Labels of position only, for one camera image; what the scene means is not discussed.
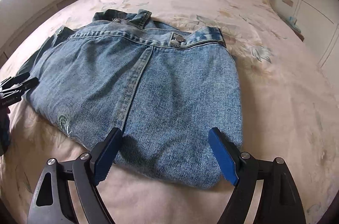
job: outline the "floral bedspread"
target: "floral bedspread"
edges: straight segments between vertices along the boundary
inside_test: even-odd
[[[282,157],[294,177],[307,223],[316,223],[339,189],[339,109],[316,60],[272,10],[268,0],[79,0],[56,13],[13,53],[0,79],[13,76],[61,25],[78,28],[95,12],[117,9],[153,17],[184,31],[221,28],[241,87],[242,149],[272,161]],[[84,151],[25,102],[11,106],[11,146],[0,157],[0,194],[18,223],[48,158],[72,160]],[[74,183],[71,194],[76,197]],[[252,223],[258,181],[246,223]],[[221,179],[210,190],[152,180],[112,166],[99,192],[116,223],[216,223],[233,191]],[[86,223],[74,198],[80,223]]]

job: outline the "jeans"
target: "jeans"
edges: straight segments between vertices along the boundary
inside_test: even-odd
[[[61,27],[21,67],[40,81],[25,99],[89,150],[120,128],[116,164],[211,187],[221,171],[208,131],[242,144],[235,63],[218,28],[182,32],[150,16],[107,10],[82,28]]]

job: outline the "blue cloth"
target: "blue cloth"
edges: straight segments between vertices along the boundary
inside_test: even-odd
[[[89,150],[120,128],[117,164],[211,187],[221,171],[208,131],[242,144],[235,63],[218,28],[182,32],[150,16],[107,10],[85,27],[61,27],[21,67],[40,81],[25,98]]]

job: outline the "metal button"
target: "metal button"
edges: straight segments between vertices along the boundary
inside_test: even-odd
[[[175,36],[174,39],[178,42],[184,42],[185,39],[182,36]]]
[[[81,160],[87,160],[89,158],[89,154],[88,153],[83,153],[82,155],[80,155],[80,159]]]
[[[47,161],[47,164],[49,165],[53,165],[55,163],[55,159],[54,158],[51,158]]]
[[[241,157],[242,157],[243,159],[250,159],[250,154],[249,154],[248,152],[242,152],[242,153],[241,153]]]
[[[180,46],[180,42],[177,42],[176,40],[171,40],[170,44],[172,44],[174,46]]]
[[[278,164],[285,163],[284,159],[282,159],[281,157],[277,157],[276,161],[277,161]]]

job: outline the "bed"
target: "bed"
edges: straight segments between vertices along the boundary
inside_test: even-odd
[[[219,27],[236,59],[243,115],[243,147],[262,160],[284,158],[307,223],[317,223],[339,189],[339,108],[313,56],[271,8],[269,0],[78,0],[37,28],[0,70],[13,76],[60,26],[79,28],[107,9],[137,13],[183,31]],[[73,160],[85,151],[25,101],[10,107],[11,145],[0,157],[0,197],[17,223],[29,205],[46,161]],[[246,223],[252,223],[262,182],[257,182]],[[86,223],[70,183],[79,223]],[[233,186],[221,179],[209,190],[152,180],[112,166],[99,192],[116,223],[217,223]]]

